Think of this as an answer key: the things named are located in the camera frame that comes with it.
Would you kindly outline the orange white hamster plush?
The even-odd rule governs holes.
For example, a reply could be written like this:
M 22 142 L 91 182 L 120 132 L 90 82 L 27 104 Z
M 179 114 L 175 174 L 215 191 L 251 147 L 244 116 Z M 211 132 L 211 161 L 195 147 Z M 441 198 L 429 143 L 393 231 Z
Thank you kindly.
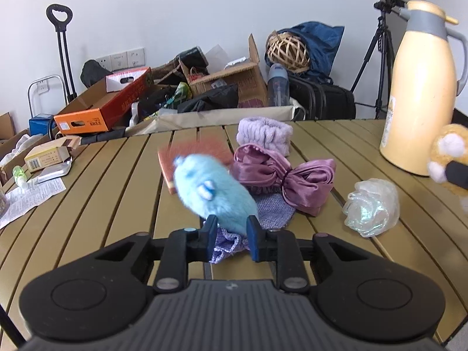
M 435 183 L 453 192 L 467 211 L 467 190 L 450 184 L 447 180 L 447 165 L 452 160 L 467 164 L 467 128 L 461 124 L 444 126 L 433 141 L 428 173 Z

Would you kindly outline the light blue plush toy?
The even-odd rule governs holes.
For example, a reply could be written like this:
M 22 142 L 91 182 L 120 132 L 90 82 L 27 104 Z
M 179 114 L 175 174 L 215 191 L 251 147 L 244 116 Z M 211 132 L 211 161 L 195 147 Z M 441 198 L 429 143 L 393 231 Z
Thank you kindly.
M 257 203 L 224 164 L 208 154 L 189 154 L 176 157 L 174 166 L 175 188 L 187 208 L 203 219 L 215 215 L 219 227 L 246 236 Z

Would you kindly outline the purple satin bow bonnet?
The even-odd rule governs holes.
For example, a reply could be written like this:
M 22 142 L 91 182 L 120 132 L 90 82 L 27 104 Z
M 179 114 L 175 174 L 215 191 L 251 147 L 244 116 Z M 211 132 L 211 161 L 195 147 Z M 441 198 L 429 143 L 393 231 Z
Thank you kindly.
M 315 159 L 293 167 L 285 156 L 248 143 L 233 156 L 231 175 L 256 194 L 275 192 L 289 206 L 317 216 L 334 187 L 334 159 Z

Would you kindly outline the yellow thermos jug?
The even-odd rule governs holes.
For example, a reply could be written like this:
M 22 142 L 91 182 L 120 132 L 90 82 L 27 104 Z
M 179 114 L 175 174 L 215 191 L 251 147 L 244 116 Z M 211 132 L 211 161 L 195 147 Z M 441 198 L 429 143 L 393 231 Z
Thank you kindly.
M 398 15 L 407 26 L 393 63 L 380 152 L 392 165 L 427 177 L 432 142 L 450 124 L 467 84 L 467 65 L 458 78 L 448 39 L 467 51 L 467 38 L 446 27 L 458 21 L 431 2 L 410 0 Z

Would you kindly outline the lavender fluffy headband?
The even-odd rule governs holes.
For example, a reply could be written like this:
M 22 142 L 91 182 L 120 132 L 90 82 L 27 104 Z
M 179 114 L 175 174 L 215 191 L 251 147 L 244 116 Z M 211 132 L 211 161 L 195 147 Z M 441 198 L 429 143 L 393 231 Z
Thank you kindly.
M 239 145 L 252 143 L 264 149 L 290 155 L 291 125 L 267 117 L 248 117 L 238 124 L 236 141 Z

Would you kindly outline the tan folding table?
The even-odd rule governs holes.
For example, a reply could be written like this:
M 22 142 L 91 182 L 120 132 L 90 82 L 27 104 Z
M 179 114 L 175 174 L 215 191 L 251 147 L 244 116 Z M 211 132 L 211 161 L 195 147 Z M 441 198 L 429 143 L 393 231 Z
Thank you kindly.
M 467 216 L 458 198 L 429 178 L 399 170 L 379 152 L 384 122 L 302 121 L 293 125 L 290 163 L 334 159 L 335 186 L 318 216 L 296 213 L 289 229 L 298 238 L 327 232 L 429 276 L 446 299 L 436 337 L 447 341 L 467 320 Z M 157 157 L 169 143 L 216 136 L 237 147 L 235 126 L 157 133 L 94 143 L 78 149 L 66 189 L 1 230 L 1 306 L 21 333 L 21 290 L 40 274 L 136 232 L 165 238 L 196 227 L 198 218 L 171 194 Z M 398 224 L 363 238 L 344 223 L 348 194 L 361 180 L 397 187 Z

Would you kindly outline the blue water bottle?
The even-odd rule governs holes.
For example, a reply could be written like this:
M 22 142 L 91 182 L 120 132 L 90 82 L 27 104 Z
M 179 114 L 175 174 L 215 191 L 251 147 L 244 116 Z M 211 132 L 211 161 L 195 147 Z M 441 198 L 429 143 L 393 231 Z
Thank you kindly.
M 290 103 L 288 73 L 279 63 L 272 64 L 268 72 L 267 96 L 269 106 L 286 106 Z

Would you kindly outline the open cardboard box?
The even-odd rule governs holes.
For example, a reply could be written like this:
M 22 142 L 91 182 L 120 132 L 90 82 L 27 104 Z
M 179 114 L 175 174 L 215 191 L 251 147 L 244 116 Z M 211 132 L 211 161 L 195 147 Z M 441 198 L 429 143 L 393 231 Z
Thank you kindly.
M 227 85 L 237 85 L 240 108 L 266 107 L 267 89 L 259 68 L 259 53 L 252 34 L 248 37 L 248 51 L 249 56 L 244 62 L 209 75 L 190 70 L 181 59 L 179 65 L 194 96 L 221 87 L 225 82 Z

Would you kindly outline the orange shoe box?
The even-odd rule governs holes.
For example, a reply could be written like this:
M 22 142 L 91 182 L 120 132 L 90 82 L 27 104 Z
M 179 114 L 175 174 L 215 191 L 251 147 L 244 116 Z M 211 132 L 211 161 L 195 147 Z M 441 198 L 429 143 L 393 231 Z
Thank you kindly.
M 105 79 L 102 79 L 55 115 L 54 121 L 64 135 L 109 132 L 151 84 L 151 69 L 148 76 L 118 92 L 107 93 Z

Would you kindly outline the white red box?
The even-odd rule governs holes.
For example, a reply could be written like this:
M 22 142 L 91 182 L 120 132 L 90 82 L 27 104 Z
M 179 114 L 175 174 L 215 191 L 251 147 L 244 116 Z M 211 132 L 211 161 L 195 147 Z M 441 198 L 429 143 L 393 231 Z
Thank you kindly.
M 107 75 L 105 77 L 106 92 L 121 91 L 138 79 L 148 76 L 149 73 L 149 67 L 138 67 Z

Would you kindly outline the small tan product box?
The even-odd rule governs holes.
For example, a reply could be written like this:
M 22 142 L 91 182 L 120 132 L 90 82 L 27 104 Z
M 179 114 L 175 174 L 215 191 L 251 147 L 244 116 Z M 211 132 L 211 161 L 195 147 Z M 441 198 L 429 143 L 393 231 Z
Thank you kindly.
M 36 172 L 69 160 L 71 152 L 81 144 L 77 135 L 68 135 L 35 146 L 25 156 L 25 164 L 30 172 Z

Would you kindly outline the dark blue bag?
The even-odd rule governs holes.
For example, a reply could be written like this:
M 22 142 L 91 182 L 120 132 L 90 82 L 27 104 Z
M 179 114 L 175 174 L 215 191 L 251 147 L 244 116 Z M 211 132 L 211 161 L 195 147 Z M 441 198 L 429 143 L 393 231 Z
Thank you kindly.
M 333 85 L 330 74 L 344 30 L 344 26 L 330 26 L 319 21 L 307 21 L 291 28 L 280 29 L 278 34 L 289 32 L 300 38 L 307 48 L 310 64 L 307 70 L 297 73 L 298 77 Z

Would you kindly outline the woven rattan ball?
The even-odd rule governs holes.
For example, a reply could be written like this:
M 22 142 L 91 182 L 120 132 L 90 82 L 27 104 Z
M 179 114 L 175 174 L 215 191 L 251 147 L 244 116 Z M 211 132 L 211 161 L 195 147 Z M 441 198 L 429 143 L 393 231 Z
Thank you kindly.
M 291 32 L 272 32 L 266 40 L 266 57 L 295 74 L 308 71 L 311 65 L 306 45 Z

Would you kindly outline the white wall sockets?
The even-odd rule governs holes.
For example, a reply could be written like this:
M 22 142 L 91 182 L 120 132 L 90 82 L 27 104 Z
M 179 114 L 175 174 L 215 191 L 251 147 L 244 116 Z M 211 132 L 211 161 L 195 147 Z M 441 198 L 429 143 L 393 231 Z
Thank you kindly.
M 125 70 L 145 65 L 144 48 L 123 51 L 110 56 L 98 57 L 96 61 L 108 71 Z

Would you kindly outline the metal folding cart frame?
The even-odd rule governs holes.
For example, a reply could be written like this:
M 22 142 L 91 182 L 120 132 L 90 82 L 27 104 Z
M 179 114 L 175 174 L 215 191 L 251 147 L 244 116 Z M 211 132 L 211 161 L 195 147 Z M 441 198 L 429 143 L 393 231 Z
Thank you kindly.
M 27 99 L 31 118 L 40 114 L 57 114 L 68 105 L 63 77 L 47 75 L 34 80 L 28 87 Z

